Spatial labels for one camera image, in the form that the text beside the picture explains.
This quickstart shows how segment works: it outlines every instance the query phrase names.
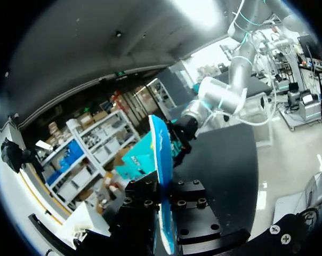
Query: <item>black table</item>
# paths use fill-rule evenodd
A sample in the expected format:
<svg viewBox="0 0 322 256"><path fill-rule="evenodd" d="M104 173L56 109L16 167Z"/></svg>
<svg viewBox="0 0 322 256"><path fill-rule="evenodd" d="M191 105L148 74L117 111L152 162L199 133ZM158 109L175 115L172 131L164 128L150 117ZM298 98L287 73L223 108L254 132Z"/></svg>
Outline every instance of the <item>black table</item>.
<svg viewBox="0 0 322 256"><path fill-rule="evenodd" d="M198 179L222 227L222 235L245 228L251 232L258 192L258 161L252 127L238 124L201 133L191 141L192 152L174 169L173 180ZM156 172L143 179L157 180ZM124 195L104 212L111 223ZM157 224L156 255L167 255Z"/></svg>

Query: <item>white wall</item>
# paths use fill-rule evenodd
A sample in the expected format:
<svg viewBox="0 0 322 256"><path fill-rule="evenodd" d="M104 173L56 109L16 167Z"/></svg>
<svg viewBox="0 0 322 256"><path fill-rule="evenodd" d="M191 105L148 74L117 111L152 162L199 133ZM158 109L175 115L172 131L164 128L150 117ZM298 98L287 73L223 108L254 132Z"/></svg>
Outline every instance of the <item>white wall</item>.
<svg viewBox="0 0 322 256"><path fill-rule="evenodd" d="M213 43L198 52L192 54L192 57L184 60L184 66L186 67L192 80L197 83L199 67L206 65L217 66L219 63L224 63L225 66L229 66L231 61L228 60L224 52L221 50L220 45L230 45L231 47L237 46L238 42L230 37Z"/></svg>
<svg viewBox="0 0 322 256"><path fill-rule="evenodd" d="M5 139L11 139L10 125L0 132L0 146ZM36 248L40 255L44 255L50 248L42 239L38 231L28 220L28 216L35 213L47 228L56 232L59 224L48 214L45 214L44 208L38 203L36 198L27 189L19 173L15 173L1 159L0 149L0 192L1 201L14 225L18 225L27 240Z"/></svg>

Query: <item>black object on wall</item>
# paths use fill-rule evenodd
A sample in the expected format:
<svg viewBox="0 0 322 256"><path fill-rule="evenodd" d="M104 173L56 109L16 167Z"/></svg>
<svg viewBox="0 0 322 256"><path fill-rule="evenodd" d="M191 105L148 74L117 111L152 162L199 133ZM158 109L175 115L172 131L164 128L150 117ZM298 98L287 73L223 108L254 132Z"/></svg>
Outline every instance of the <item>black object on wall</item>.
<svg viewBox="0 0 322 256"><path fill-rule="evenodd" d="M177 106L189 103L193 99L193 96L185 89L178 76L168 68L156 77L165 86L165 89Z"/></svg>

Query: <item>screw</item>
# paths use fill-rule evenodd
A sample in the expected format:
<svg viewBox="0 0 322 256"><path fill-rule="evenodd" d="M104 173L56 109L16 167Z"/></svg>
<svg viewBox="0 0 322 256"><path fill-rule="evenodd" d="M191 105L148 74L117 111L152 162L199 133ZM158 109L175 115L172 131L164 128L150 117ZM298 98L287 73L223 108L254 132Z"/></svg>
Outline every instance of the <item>screw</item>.
<svg viewBox="0 0 322 256"><path fill-rule="evenodd" d="M272 225L269 231L270 231L270 234L276 235L280 232L280 227L278 225Z"/></svg>
<svg viewBox="0 0 322 256"><path fill-rule="evenodd" d="M280 238L280 242L281 242L282 244L288 244L288 243L290 243L290 241L291 241L291 235L289 235L289 234L284 234L284 235L282 235L282 237Z"/></svg>

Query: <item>white shelf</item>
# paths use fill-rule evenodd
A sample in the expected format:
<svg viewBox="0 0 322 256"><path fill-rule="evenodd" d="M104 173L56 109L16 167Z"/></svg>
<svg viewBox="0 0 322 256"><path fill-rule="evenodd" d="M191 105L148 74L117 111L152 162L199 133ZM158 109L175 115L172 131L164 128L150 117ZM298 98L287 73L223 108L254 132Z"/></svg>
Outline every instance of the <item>white shelf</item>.
<svg viewBox="0 0 322 256"><path fill-rule="evenodd" d="M64 178L66 176L66 174L68 174L77 164L79 164L86 156L83 154L80 158L78 158L77 160L75 160L75 162L73 164L70 165L70 167L64 171L51 185L51 188L54 188L55 185L58 184L59 181L61 181L62 178Z"/></svg>
<svg viewBox="0 0 322 256"><path fill-rule="evenodd" d="M55 151L53 151L45 160L42 161L42 166L46 165L56 154L58 154L64 147L66 147L72 140L73 136L68 138L62 145L60 145Z"/></svg>
<svg viewBox="0 0 322 256"><path fill-rule="evenodd" d="M128 124L124 123L122 125L120 125L118 128L116 128L113 132L111 132L104 140L101 140L100 142L96 143L92 148L90 148L90 152L93 153L96 151L96 149L103 144L107 139L111 138L112 136L114 136L116 134L116 132L119 132L120 130L122 130L124 127L126 127Z"/></svg>
<svg viewBox="0 0 322 256"><path fill-rule="evenodd" d="M97 126L99 126L100 124L104 123L106 120L108 120L109 118L117 115L119 112L119 110L111 113L110 115L107 115L105 118L103 118L102 120L99 120L98 122L94 123L93 125L91 125L89 128L85 129L83 132L81 132L79 135L81 137L83 137L85 134L87 134L88 132L92 131L93 129L95 129Z"/></svg>
<svg viewBox="0 0 322 256"><path fill-rule="evenodd" d="M95 171L92 175L91 178L89 178L89 180L87 182L84 183L84 185L82 185L81 187L79 187L77 189L77 192L75 194L72 195L72 199L66 201L66 204L68 205L69 203L72 202L73 199L75 199L75 197L97 176L99 175L100 172L99 171Z"/></svg>
<svg viewBox="0 0 322 256"><path fill-rule="evenodd" d="M124 147L126 147L130 142L132 142L133 140L135 139L135 136L133 135L133 136L131 136L125 143L123 143L117 150L116 150L116 152L113 152L113 153L111 153L109 156L108 156L108 158L104 161L104 162L101 162L100 163L100 165L101 166L104 166L104 165L106 165L108 162L110 162L111 161L111 159L114 157L114 156L116 156L116 154L117 154L117 152L119 151L119 150L121 150L121 149L123 149Z"/></svg>

